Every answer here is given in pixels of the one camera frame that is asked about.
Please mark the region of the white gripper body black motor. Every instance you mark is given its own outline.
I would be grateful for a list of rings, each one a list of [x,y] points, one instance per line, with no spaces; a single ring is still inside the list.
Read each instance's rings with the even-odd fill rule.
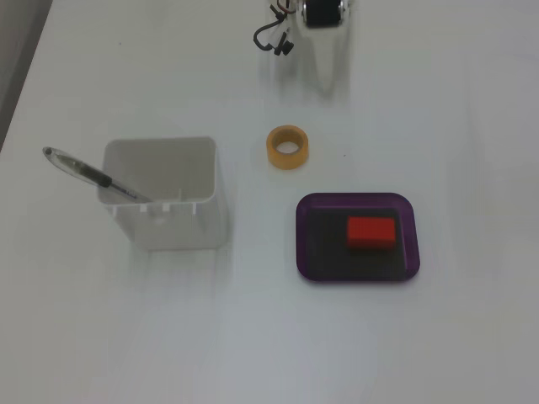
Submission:
[[[329,29],[344,24],[350,15],[349,0],[306,0],[299,2],[300,20],[308,29]]]

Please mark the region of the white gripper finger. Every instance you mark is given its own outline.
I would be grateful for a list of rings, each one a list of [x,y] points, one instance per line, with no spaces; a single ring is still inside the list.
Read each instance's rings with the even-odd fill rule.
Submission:
[[[334,53],[334,74],[332,95],[344,92],[350,78],[350,27],[347,27],[338,38]]]
[[[334,38],[329,29],[315,30],[312,34],[312,49],[320,89],[328,93],[333,82]]]

